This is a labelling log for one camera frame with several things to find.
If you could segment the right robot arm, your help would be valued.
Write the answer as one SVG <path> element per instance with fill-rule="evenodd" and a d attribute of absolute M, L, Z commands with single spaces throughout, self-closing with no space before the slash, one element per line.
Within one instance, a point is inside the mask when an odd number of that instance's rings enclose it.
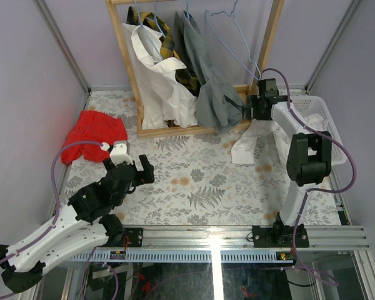
<path fill-rule="evenodd" d="M 266 234 L 278 246 L 287 246 L 295 236 L 304 234 L 303 212 L 308 189 L 322 183 L 331 172 L 332 142 L 327 131 L 310 130 L 289 96 L 282 96 L 275 79 L 257 83 L 257 96 L 246 97 L 246 118 L 273 121 L 290 139 L 286 171 L 291 183 L 286 202 L 278 213 L 272 229 Z"/>

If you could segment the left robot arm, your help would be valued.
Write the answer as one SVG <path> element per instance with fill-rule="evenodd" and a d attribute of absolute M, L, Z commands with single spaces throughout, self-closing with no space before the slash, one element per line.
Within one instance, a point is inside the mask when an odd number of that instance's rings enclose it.
<path fill-rule="evenodd" d="M 154 166 L 140 155 L 114 164 L 104 160 L 106 175 L 78 190 L 40 228 L 12 245 L 0 244 L 1 278 L 14 294 L 35 286 L 57 265 L 89 249 L 125 245 L 125 228 L 113 210 L 143 184 L 154 182 Z"/>

